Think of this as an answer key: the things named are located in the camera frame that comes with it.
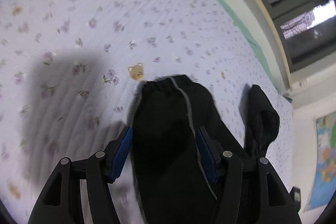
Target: blue gripper pad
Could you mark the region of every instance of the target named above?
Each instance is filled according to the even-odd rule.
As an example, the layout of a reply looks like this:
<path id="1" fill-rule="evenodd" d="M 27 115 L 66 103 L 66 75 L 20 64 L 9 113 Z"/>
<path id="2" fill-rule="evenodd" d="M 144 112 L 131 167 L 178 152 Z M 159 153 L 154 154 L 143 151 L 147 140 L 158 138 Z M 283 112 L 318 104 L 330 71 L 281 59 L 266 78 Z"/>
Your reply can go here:
<path id="1" fill-rule="evenodd" d="M 221 158 L 215 148 L 212 145 L 211 139 L 204 127 L 197 128 L 195 132 L 196 145 L 201 156 L 201 164 L 203 170 L 209 180 L 216 183 L 218 180 L 218 173 L 216 170 L 216 163 L 221 161 Z"/>
<path id="2" fill-rule="evenodd" d="M 133 142 L 133 130 L 129 127 L 122 139 L 117 152 L 115 153 L 114 159 L 112 160 L 112 172 L 110 178 L 114 182 L 118 177 L 120 177 L 121 171 L 124 168 L 126 158 L 129 150 L 131 149 Z"/>

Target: silver screw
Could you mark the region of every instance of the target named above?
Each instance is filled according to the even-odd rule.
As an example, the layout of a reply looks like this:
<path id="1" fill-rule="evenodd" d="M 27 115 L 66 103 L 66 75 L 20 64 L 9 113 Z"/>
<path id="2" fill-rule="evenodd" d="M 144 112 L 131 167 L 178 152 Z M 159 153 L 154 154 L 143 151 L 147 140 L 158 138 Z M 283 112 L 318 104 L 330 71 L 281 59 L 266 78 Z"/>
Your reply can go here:
<path id="1" fill-rule="evenodd" d="M 226 158 L 231 158 L 232 157 L 232 152 L 230 152 L 230 151 L 224 151 L 223 152 L 223 156 L 226 157 Z"/>
<path id="2" fill-rule="evenodd" d="M 262 164 L 267 164 L 268 163 L 268 159 L 266 159 L 266 158 L 260 158 L 260 162 Z"/>
<path id="3" fill-rule="evenodd" d="M 68 158 L 63 158 L 63 159 L 61 159 L 61 164 L 62 165 L 65 165 L 65 164 L 67 164 L 69 162 L 69 159 Z"/>
<path id="4" fill-rule="evenodd" d="M 96 157 L 97 158 L 102 158 L 102 157 L 104 157 L 105 156 L 105 152 L 104 151 L 98 151 L 97 153 L 96 153 Z"/>

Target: quilted fabric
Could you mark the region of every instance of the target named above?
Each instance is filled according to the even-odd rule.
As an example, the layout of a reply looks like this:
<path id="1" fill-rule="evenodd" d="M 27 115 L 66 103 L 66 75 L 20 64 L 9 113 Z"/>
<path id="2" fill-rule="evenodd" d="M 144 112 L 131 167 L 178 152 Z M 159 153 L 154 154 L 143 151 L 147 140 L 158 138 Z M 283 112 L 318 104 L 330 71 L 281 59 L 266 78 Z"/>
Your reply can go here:
<path id="1" fill-rule="evenodd" d="M 211 91 L 241 145 L 246 85 L 259 85 L 280 116 L 267 157 L 288 187 L 292 107 L 216 0 L 0 0 L 0 198 L 18 224 L 62 157 L 117 137 L 139 81 L 175 74 Z M 121 223 L 143 223 L 130 159 L 110 189 Z M 83 210 L 90 221 L 85 187 Z"/>

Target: yellow wooden edge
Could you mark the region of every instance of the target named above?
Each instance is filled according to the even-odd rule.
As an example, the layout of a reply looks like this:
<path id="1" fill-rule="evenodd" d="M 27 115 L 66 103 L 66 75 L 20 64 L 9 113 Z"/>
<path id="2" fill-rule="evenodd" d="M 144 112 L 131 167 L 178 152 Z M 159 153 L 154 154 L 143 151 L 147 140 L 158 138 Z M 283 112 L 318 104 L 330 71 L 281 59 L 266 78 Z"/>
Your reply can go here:
<path id="1" fill-rule="evenodd" d="M 291 74 L 290 74 L 290 71 L 289 71 L 289 66 L 288 66 L 285 50 L 284 50 L 284 48 L 282 46 L 281 39 L 279 37 L 277 29 L 275 28 L 274 22 L 273 22 L 271 16 L 269 15 L 269 13 L 268 13 L 265 5 L 263 4 L 262 0 L 254 0 L 254 1 L 256 2 L 256 4 L 258 5 L 258 7 L 260 8 L 261 12 L 263 13 L 263 15 L 264 15 L 264 17 L 265 17 L 265 19 L 266 19 L 269 27 L 271 28 L 271 30 L 273 32 L 275 40 L 277 41 L 277 44 L 278 44 L 278 47 L 280 49 L 283 62 L 285 64 L 289 88 L 292 89 L 292 77 L 291 77 Z"/>

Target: white floral bed sheet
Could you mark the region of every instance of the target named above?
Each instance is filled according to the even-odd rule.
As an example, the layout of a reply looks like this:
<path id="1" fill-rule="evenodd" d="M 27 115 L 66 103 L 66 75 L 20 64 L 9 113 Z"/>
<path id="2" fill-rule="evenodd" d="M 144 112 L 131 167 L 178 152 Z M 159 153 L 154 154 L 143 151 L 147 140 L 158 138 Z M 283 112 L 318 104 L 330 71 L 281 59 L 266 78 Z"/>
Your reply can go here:
<path id="1" fill-rule="evenodd" d="M 117 137 L 139 80 L 175 74 L 211 91 L 241 145 L 245 94 L 260 85 L 280 116 L 267 157 L 290 186 L 292 107 L 217 0 L 0 0 L 0 198 L 17 223 L 62 157 Z M 128 159 L 110 188 L 121 223 L 144 222 L 133 180 Z"/>

